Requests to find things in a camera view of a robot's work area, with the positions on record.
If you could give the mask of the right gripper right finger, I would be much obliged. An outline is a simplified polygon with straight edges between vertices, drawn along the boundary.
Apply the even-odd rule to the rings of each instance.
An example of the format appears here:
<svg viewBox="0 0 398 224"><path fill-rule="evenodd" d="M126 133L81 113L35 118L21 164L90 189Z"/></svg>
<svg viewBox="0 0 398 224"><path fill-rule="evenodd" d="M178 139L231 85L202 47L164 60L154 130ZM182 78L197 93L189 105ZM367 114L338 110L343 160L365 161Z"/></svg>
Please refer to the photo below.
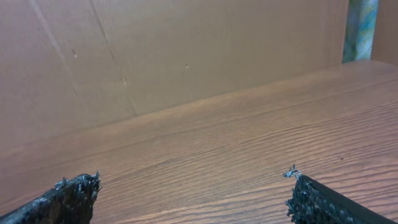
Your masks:
<svg viewBox="0 0 398 224"><path fill-rule="evenodd" d="M294 224L397 224L303 175L296 166L282 176L296 180L292 198L285 201L287 216Z"/></svg>

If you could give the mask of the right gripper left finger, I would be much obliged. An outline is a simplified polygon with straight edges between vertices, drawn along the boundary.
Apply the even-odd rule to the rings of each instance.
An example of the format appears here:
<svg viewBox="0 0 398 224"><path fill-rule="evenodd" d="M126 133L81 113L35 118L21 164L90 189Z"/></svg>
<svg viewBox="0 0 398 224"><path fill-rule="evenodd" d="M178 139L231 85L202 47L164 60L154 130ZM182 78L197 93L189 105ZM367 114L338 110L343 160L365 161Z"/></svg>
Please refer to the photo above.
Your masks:
<svg viewBox="0 0 398 224"><path fill-rule="evenodd" d="M100 187L100 174L64 178L54 188L1 216L2 224L89 224Z"/></svg>

